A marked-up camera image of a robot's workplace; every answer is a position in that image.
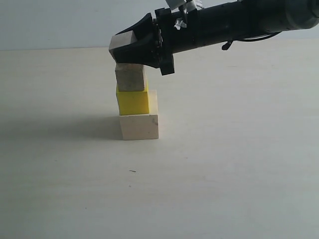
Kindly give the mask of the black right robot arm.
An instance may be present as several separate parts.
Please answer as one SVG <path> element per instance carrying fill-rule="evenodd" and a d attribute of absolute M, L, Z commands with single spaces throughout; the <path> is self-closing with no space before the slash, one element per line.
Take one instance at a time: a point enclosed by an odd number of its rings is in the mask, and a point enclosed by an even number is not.
<path fill-rule="evenodd" d="M 316 0 L 237 0 L 199 8 L 191 0 L 168 1 L 168 8 L 146 14 L 117 33 L 109 51 L 115 62 L 174 73 L 176 53 L 234 41 L 253 42 L 284 31 L 310 29 L 319 23 Z"/>

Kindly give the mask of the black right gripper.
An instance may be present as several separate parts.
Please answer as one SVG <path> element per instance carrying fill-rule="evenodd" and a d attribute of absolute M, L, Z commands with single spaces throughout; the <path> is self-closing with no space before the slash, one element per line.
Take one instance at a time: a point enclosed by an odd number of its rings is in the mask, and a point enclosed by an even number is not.
<path fill-rule="evenodd" d="M 175 72 L 175 53 L 199 47 L 199 10 L 194 9 L 187 13 L 186 27 L 178 30 L 176 21 L 183 16 L 181 12 L 171 12 L 168 8 L 155 10 L 156 23 L 159 30 L 159 68 L 161 74 L 169 75 Z M 153 30 L 153 17 L 147 13 L 141 20 L 132 26 L 120 31 L 117 35 L 132 31 L 136 42 L 119 47 L 110 52 L 116 63 L 141 64 L 157 67 L 155 41 L 152 37 L 145 37 Z"/>

